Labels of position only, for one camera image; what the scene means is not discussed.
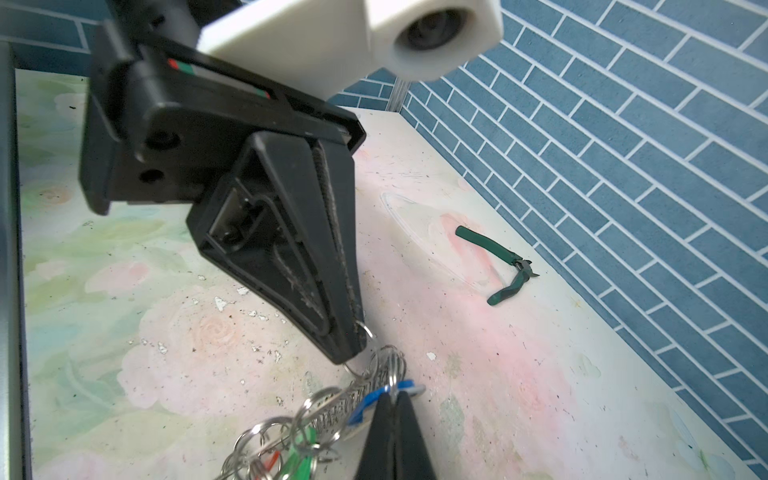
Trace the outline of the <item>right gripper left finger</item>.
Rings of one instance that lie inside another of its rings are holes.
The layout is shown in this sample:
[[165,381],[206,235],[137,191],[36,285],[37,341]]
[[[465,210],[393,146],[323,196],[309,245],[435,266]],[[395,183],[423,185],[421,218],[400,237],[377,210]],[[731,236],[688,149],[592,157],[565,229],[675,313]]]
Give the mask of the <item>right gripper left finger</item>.
[[389,393],[379,397],[355,473],[355,480],[393,480],[394,463],[394,407]]

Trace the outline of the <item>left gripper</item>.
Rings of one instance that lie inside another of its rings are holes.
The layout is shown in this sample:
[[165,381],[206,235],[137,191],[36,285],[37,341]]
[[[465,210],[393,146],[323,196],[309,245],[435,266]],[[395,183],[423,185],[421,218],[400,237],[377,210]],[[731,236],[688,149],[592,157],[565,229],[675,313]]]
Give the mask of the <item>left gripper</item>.
[[355,200],[352,156],[366,137],[357,116],[200,53],[202,28],[235,1],[108,8],[93,38],[79,169],[89,208],[195,202],[186,224],[200,254],[334,361],[333,213]]

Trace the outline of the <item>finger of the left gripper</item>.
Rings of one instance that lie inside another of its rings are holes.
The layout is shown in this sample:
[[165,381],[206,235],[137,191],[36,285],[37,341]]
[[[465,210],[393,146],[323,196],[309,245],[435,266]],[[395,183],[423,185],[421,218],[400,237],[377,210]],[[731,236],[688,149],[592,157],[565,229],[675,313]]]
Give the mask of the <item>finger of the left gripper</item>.
[[325,141],[312,146],[312,156],[337,251],[336,262],[343,273],[345,303],[336,326],[348,350],[342,359],[348,361],[367,346],[365,333],[357,324],[365,320],[357,265],[354,161],[345,147]]

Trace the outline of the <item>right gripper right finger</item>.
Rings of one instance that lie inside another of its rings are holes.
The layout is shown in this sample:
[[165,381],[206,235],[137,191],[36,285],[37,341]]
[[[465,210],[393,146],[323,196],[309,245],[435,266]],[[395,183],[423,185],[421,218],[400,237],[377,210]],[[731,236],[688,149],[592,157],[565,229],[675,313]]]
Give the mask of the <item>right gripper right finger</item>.
[[394,407],[394,475],[397,480],[436,480],[411,397],[400,391]]

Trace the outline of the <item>blue tagged key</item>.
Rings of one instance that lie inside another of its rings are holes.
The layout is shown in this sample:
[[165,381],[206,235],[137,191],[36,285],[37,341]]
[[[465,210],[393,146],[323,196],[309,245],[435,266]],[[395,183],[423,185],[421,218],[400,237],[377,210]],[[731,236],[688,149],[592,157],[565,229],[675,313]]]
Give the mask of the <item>blue tagged key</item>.
[[[397,383],[395,389],[397,391],[405,391],[411,397],[417,397],[426,391],[426,386],[423,384],[416,384],[413,380],[403,380]],[[379,397],[384,393],[389,393],[390,390],[390,386],[384,386],[367,394],[362,402],[353,410],[347,425],[361,425],[365,418],[365,412],[374,407],[377,404]]]

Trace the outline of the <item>green tagged key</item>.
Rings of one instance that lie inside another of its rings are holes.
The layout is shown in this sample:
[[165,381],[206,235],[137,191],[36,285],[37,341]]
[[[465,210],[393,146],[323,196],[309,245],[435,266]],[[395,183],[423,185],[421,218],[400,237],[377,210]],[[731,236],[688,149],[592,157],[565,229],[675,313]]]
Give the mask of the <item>green tagged key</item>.
[[308,455],[303,455],[291,444],[287,457],[283,460],[283,466],[277,474],[277,479],[310,480],[316,470],[315,460]]

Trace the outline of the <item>red tagged key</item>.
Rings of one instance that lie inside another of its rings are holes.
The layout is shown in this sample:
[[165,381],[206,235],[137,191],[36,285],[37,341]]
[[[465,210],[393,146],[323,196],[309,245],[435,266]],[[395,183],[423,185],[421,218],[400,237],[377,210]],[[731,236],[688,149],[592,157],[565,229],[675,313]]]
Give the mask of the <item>red tagged key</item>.
[[254,464],[256,479],[275,479],[282,466],[282,455],[279,450],[266,452]]

